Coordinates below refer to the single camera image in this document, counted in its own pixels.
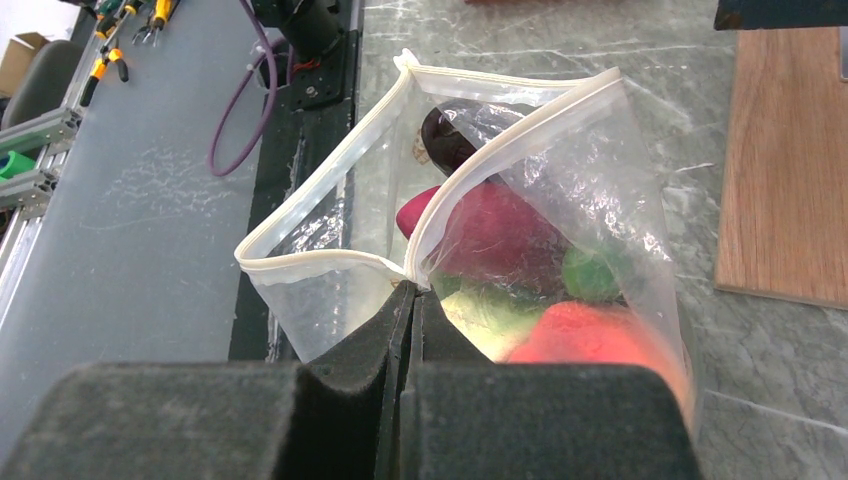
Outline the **dark red fake fruit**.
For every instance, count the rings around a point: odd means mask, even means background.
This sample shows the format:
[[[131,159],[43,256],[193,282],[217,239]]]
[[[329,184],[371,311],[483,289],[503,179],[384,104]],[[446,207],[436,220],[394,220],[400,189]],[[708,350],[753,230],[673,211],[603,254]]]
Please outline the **dark red fake fruit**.
[[[553,296],[566,292],[566,237],[507,186],[486,181],[454,207],[425,257],[429,280],[447,276]]]

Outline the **white fake food pieces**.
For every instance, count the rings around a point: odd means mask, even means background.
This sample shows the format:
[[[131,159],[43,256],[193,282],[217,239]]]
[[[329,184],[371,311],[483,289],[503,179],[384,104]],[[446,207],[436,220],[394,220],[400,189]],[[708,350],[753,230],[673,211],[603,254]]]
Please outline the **white fake food pieces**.
[[[462,281],[441,300],[452,324],[487,358],[506,362],[551,303],[496,285]]]

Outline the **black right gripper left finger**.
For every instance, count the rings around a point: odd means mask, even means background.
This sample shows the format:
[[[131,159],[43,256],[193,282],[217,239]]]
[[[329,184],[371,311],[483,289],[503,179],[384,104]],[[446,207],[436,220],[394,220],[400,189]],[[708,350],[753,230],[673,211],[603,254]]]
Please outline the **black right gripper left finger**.
[[[318,358],[100,364],[48,393],[5,479],[382,479],[415,286]]]

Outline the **dark purple fake eggplant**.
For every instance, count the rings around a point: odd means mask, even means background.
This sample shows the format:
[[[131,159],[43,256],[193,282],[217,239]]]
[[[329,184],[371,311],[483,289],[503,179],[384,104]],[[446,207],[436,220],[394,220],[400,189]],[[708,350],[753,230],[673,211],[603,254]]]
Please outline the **dark purple fake eggplant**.
[[[420,139],[435,167],[447,177],[458,170],[477,148],[453,125],[459,114],[479,113],[479,102],[445,102],[433,108],[424,118]]]

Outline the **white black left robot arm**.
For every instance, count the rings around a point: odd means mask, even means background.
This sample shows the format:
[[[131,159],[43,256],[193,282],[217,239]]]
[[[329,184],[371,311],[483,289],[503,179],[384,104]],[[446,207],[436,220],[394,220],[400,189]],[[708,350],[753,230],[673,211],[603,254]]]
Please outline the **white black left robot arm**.
[[[251,5],[257,20],[278,29],[303,61],[327,56],[344,35],[336,1],[252,0]]]

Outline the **red peach fake fruit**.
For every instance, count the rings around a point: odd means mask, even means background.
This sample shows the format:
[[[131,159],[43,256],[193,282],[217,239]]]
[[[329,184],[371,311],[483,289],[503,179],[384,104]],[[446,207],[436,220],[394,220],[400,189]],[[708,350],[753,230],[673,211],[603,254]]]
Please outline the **red peach fake fruit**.
[[[655,371],[674,393],[687,427],[696,424],[693,381],[668,343],[633,311],[566,301],[547,308],[510,363],[637,365]]]

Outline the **clear zip top bag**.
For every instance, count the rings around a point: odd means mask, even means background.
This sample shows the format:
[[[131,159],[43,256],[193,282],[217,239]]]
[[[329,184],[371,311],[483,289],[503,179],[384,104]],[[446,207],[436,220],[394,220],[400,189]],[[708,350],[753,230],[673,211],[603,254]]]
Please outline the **clear zip top bag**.
[[[632,364],[697,434],[660,188],[622,72],[533,79],[394,58],[388,92],[234,255],[311,361],[403,282],[497,363]]]

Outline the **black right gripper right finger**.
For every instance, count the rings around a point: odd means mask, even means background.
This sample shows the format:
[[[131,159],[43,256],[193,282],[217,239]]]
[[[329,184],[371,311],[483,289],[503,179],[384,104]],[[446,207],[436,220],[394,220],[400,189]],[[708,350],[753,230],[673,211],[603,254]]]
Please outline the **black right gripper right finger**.
[[[644,367],[489,361],[431,292],[411,314],[404,479],[698,479],[670,388]]]

